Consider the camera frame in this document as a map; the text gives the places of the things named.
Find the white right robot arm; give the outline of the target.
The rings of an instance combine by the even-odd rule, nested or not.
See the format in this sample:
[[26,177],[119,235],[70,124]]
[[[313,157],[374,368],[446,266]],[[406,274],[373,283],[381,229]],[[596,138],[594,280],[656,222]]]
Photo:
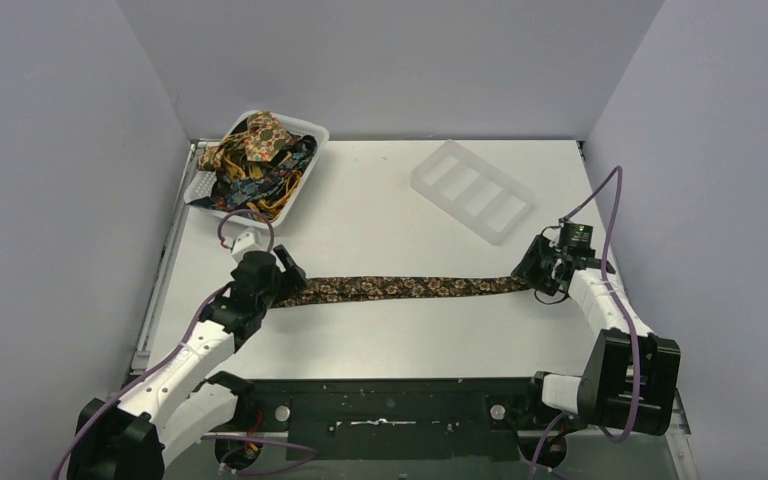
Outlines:
[[594,336],[579,375],[537,373],[542,405],[597,427],[660,436],[670,426],[681,350],[645,324],[614,266],[591,246],[589,225],[563,223],[536,235],[514,277],[536,292],[572,301]]

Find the brown floral tie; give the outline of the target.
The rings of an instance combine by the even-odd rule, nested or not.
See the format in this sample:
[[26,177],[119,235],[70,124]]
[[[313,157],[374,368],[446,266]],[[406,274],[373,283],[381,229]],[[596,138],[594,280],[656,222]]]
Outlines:
[[531,285],[514,276],[489,278],[354,276],[311,278],[273,308],[398,299],[490,296],[527,291]]

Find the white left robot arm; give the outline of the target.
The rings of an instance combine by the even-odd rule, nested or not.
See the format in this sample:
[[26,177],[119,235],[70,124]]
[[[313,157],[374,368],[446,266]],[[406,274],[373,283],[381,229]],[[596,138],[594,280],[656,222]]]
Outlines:
[[277,245],[245,253],[231,277],[160,362],[109,400],[84,407],[54,478],[160,479],[212,428],[252,423],[256,403],[243,394],[249,382],[217,368],[260,329],[270,308],[305,286],[306,273]]

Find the clear compartment tray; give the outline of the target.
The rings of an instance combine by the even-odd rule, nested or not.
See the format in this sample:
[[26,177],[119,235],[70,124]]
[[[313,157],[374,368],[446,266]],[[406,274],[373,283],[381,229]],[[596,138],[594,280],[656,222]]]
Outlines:
[[528,187],[454,140],[411,171],[410,186],[494,246],[535,209]]

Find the white plastic basket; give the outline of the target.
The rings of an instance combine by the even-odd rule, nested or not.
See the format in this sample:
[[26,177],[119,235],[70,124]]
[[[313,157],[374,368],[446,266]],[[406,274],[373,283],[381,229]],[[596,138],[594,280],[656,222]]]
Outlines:
[[[255,113],[256,111],[249,111],[243,113],[239,118],[237,123],[234,127],[232,127],[228,133],[230,134],[235,127],[241,123],[247,116]],[[282,212],[274,219],[274,220],[268,220],[274,227],[279,227],[284,223],[285,219],[289,215],[291,208],[293,206],[293,203],[296,201],[297,197],[299,196],[300,191],[302,190],[303,186],[313,173],[313,169],[318,162],[320,156],[321,156],[321,150],[325,145],[327,144],[329,140],[329,132],[328,130],[320,125],[316,125],[314,123],[311,123],[309,121],[293,118],[286,115],[276,114],[272,113],[282,124],[283,126],[289,130],[292,134],[297,136],[305,136],[310,135],[314,137],[314,139],[318,142],[318,150],[313,156],[313,160],[308,166],[307,170],[303,174],[300,186],[298,189],[293,193],[287,202],[286,206],[282,210]],[[224,214],[228,213],[225,211],[220,210],[214,210],[207,206],[207,197],[211,193],[212,186],[215,181],[215,175],[212,172],[207,171],[201,171],[197,169],[197,161],[201,157],[201,155],[204,153],[205,149],[207,147],[212,147],[214,145],[217,145],[221,140],[213,143],[208,143],[205,145],[203,151],[197,155],[196,163],[195,163],[195,173],[194,176],[190,182],[190,184],[185,188],[185,191],[183,193],[183,200],[184,202],[192,206],[194,208],[198,208],[202,210],[203,212],[213,215],[217,218],[222,217]]]

